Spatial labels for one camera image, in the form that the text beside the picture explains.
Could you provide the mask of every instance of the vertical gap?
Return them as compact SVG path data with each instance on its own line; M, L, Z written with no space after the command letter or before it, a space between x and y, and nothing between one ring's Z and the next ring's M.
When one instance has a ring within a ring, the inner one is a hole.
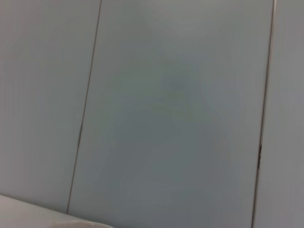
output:
M265 88L264 88L264 100L263 100L263 108L262 108L262 120L261 120L261 129L260 129L260 140L259 140L259 152L258 152L258 160L256 166L256 185L255 185L255 193L254 193L254 201L253 201L253 209L252 209L252 220L251 220L251 228L254 227L255 223L255 215L256 215L256 206L257 206L257 188L258 188L258 179L260 173L260 157L261 157L261 149L262 149L262 140L263 140L263 132L264 132L264 120L265 120L265 106L266 106L266 96L268 89L268 79L269 79L269 71L271 64L271 54L272 54L272 45L273 45L273 29L274 29L274 18L276 13L276 0L273 0L272 6L272 15L271 15L271 25L270 25L270 36L269 36L269 46L268 46L268 59L267 59L267 69L266 69L266 79L265 79Z
M81 125L80 125L81 127L80 127L79 139L78 139L79 142L80 142L81 134L82 134L82 126L83 126L83 123L84 123L84 117L85 117L85 112L86 112L87 95L88 95L89 85L90 85L90 80L91 80L91 73L92 73L92 66L93 66L93 59L94 59L95 45L96 45L96 38L97 38L97 31L98 31L98 23L99 23L99 17L100 17L101 1L102 1L102 0L100 0L100 4L99 4L99 11L98 11L98 17L97 17L95 39L94 39L94 44L93 44L93 51L92 51L92 58L91 58L91 66L90 66L90 72L89 72L89 79L88 79L87 88L86 88L85 106L84 106L84 111L83 111L83 113L82 113L82 120L81 120ZM69 196L68 196L66 214L68 214L68 210L69 210L69 206L70 206L70 201L71 201L71 194L72 194L72 188L73 188L73 183L74 183L76 162L77 162L78 151L79 151L79 142L78 142L78 147L77 147L77 152L76 152L76 157L75 157L75 163L74 163L74 169L73 169L73 175L72 175L72 182L71 182L71 187L70 187L70 193L69 193Z

